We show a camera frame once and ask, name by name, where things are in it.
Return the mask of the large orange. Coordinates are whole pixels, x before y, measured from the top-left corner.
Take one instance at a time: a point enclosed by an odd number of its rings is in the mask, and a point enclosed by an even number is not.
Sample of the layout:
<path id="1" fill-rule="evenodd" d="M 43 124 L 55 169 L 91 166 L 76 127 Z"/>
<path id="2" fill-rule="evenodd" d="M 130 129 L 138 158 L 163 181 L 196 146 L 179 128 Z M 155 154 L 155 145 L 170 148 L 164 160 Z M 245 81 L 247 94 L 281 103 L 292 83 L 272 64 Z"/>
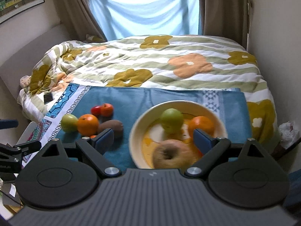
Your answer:
<path id="1" fill-rule="evenodd" d="M 92 136 L 97 133 L 99 121 L 92 114 L 84 114 L 78 119 L 77 129 L 82 136 Z"/>

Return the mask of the brown kiwi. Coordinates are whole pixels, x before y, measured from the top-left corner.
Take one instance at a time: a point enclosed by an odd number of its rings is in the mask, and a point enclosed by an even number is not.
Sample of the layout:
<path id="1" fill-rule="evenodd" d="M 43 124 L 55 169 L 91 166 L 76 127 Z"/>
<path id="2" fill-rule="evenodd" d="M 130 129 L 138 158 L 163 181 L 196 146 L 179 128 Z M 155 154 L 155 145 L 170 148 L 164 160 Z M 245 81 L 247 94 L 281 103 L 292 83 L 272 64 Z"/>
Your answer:
<path id="1" fill-rule="evenodd" d="M 98 125 L 97 133 L 101 133 L 105 129 L 112 129 L 114 138 L 118 139 L 123 136 L 123 123 L 119 120 L 108 120 Z"/>

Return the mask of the green apple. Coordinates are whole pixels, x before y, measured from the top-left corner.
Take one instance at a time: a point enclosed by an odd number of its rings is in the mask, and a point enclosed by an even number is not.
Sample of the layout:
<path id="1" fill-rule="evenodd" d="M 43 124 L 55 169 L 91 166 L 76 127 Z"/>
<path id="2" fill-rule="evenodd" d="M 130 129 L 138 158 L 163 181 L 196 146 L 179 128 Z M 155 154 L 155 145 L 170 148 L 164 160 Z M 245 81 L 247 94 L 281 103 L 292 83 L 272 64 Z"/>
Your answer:
<path id="1" fill-rule="evenodd" d="M 169 108 L 160 115 L 160 124 L 168 134 L 174 134 L 181 130 L 184 123 L 184 115 L 175 108 Z"/>
<path id="2" fill-rule="evenodd" d="M 72 114 L 65 114 L 61 119 L 61 128 L 66 133 L 77 131 L 78 118 Z"/>

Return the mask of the red cherry tomato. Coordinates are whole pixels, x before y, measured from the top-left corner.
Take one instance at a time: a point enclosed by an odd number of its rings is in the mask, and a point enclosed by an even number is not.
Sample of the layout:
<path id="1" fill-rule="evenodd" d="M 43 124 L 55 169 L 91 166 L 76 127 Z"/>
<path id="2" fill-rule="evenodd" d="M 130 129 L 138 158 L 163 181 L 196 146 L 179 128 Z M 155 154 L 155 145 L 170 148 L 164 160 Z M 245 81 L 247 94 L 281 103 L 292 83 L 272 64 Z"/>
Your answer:
<path id="1" fill-rule="evenodd" d="M 101 110 L 102 110 L 101 106 L 94 106 L 91 108 L 90 112 L 92 115 L 98 117 L 101 115 Z"/>

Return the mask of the small mandarin orange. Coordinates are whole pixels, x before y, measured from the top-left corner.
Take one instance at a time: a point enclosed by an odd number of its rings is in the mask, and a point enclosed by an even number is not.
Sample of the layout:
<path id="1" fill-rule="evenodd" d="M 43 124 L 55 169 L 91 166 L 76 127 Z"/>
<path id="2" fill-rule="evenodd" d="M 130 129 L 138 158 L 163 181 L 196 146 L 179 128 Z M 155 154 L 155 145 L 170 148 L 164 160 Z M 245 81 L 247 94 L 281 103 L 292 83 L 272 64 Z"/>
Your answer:
<path id="1" fill-rule="evenodd" d="M 100 106 L 100 114 L 103 117 L 110 117 L 113 115 L 114 107 L 112 104 L 104 103 Z"/>

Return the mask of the orange in bowl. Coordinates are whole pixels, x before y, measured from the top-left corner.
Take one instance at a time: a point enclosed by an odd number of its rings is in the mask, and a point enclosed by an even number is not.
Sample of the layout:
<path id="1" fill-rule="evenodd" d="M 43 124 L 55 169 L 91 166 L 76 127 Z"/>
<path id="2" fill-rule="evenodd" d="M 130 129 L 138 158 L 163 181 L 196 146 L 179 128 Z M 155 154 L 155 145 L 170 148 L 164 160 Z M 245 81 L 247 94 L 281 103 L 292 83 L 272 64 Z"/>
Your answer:
<path id="1" fill-rule="evenodd" d="M 205 116 L 197 116 L 192 118 L 188 123 L 188 133 L 192 139 L 195 129 L 201 129 L 208 135 L 213 136 L 215 132 L 215 125 L 209 118 Z"/>

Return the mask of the blue patterned cloth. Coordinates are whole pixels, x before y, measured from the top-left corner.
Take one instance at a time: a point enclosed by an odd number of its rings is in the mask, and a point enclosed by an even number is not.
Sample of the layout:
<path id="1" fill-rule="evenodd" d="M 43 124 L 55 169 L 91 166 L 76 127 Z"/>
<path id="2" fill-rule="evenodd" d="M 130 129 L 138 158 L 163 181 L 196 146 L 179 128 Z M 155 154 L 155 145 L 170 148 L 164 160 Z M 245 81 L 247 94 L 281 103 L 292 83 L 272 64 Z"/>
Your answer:
<path id="1" fill-rule="evenodd" d="M 116 141 L 105 153 L 119 169 L 134 168 L 128 139 L 132 126 L 140 115 L 151 107 L 167 101 L 191 101 L 211 110 L 224 123 L 228 138 L 243 143 L 251 137 L 252 130 L 244 94 L 238 89 L 227 90 L 165 90 L 158 88 L 96 87 L 69 84 L 49 111 L 38 121 L 29 140 L 40 140 L 45 145 L 50 138 L 73 142 L 80 138 L 77 132 L 65 134 L 60 128 L 62 116 L 69 112 L 80 117 L 88 114 L 98 104 L 114 107 L 114 119 L 123 123 L 123 139 Z"/>

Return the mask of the green apple in bowl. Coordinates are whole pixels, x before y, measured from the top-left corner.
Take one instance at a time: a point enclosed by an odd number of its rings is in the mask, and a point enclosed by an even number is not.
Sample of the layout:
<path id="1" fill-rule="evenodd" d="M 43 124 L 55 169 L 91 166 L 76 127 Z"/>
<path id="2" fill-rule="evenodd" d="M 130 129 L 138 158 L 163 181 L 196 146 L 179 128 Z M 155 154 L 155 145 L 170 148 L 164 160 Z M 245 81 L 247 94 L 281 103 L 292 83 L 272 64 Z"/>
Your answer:
<path id="1" fill-rule="evenodd" d="M 184 123 L 184 115 L 175 108 L 169 108 L 160 115 L 160 124 L 168 134 L 174 134 L 181 130 Z"/>

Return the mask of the black smartphone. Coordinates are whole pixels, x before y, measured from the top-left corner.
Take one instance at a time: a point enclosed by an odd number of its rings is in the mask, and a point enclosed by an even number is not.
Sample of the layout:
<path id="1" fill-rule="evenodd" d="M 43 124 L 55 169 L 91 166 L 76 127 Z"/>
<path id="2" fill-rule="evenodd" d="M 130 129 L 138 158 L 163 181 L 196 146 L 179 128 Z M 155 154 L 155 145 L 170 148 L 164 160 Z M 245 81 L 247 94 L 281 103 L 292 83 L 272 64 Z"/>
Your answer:
<path id="1" fill-rule="evenodd" d="M 43 99 L 44 99 L 44 104 L 50 103 L 51 101 L 53 101 L 52 93 L 51 92 L 45 93 Z"/>

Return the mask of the cream ceramic fruit bowl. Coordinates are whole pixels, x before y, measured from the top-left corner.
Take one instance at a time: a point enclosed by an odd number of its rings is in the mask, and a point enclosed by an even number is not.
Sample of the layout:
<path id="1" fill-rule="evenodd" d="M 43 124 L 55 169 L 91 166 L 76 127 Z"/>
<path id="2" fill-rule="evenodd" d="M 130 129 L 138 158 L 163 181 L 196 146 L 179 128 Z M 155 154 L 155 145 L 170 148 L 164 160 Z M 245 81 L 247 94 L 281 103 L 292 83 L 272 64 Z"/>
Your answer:
<path id="1" fill-rule="evenodd" d="M 160 124 L 160 115 L 169 108 L 175 108 L 183 113 L 184 124 L 176 134 L 166 134 Z M 164 140 L 180 140 L 193 153 L 192 162 L 196 162 L 203 155 L 192 142 L 188 133 L 189 121 L 196 116 L 206 116 L 215 125 L 214 137 L 228 137 L 227 130 L 221 119 L 210 109 L 192 101 L 168 101 L 158 104 L 145 111 L 134 123 L 129 136 L 129 150 L 132 160 L 138 168 L 152 169 L 152 155 L 158 144 Z"/>

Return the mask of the grey bed headboard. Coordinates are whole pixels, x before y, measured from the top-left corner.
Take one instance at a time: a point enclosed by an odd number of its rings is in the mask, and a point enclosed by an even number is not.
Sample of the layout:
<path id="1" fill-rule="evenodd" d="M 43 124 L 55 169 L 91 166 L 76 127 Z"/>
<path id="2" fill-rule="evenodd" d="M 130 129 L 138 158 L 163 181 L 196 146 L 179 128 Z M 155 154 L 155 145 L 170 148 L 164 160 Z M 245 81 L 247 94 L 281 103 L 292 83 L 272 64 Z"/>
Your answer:
<path id="1" fill-rule="evenodd" d="M 29 75 L 50 48 L 70 39 L 66 27 L 60 24 L 29 42 L 1 65 L 1 79 L 14 99 L 20 92 L 20 78 Z"/>

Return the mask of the white plastic bag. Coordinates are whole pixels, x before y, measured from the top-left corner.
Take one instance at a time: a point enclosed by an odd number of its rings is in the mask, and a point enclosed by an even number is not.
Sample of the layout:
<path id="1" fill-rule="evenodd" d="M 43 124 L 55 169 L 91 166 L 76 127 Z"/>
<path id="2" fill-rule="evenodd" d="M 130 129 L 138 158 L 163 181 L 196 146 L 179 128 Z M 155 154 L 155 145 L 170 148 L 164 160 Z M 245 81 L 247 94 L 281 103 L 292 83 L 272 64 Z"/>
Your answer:
<path id="1" fill-rule="evenodd" d="M 279 125 L 279 133 L 281 136 L 280 145 L 286 150 L 300 138 L 299 130 L 294 127 L 294 123 L 290 122 Z"/>

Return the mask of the left brown curtain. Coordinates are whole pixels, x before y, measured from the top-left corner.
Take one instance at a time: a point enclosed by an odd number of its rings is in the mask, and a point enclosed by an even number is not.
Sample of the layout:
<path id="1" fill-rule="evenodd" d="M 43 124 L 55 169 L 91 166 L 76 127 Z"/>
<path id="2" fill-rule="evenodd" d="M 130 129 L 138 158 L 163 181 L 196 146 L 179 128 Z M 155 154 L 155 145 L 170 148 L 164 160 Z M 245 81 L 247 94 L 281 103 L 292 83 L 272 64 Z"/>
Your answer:
<path id="1" fill-rule="evenodd" d="M 54 0 L 61 22 L 72 39 L 83 41 L 86 35 L 94 35 L 101 42 L 107 41 L 102 29 L 92 15 L 87 0 Z"/>

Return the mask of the brown curtain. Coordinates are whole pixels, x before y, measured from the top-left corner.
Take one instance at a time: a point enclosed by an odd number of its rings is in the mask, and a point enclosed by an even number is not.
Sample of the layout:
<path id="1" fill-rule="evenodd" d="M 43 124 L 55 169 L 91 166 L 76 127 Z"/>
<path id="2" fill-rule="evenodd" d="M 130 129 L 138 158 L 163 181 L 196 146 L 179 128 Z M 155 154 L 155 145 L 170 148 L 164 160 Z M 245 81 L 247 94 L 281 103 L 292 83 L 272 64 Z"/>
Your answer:
<path id="1" fill-rule="evenodd" d="M 87 0 L 54 0 L 61 22 L 72 39 L 83 41 L 86 35 L 94 35 L 101 42 L 107 41 L 102 29 L 92 15 Z"/>
<path id="2" fill-rule="evenodd" d="M 203 35 L 229 38 L 246 48 L 248 0 L 199 0 Z"/>

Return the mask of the light blue window sheet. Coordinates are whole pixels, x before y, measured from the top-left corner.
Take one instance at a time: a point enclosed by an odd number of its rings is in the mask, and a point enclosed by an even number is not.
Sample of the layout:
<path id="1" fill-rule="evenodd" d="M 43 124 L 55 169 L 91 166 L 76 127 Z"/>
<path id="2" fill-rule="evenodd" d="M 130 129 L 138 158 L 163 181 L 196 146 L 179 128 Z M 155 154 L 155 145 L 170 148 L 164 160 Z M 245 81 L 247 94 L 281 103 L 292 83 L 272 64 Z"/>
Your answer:
<path id="1" fill-rule="evenodd" d="M 142 35 L 200 35 L 199 0 L 88 0 L 108 41 Z"/>

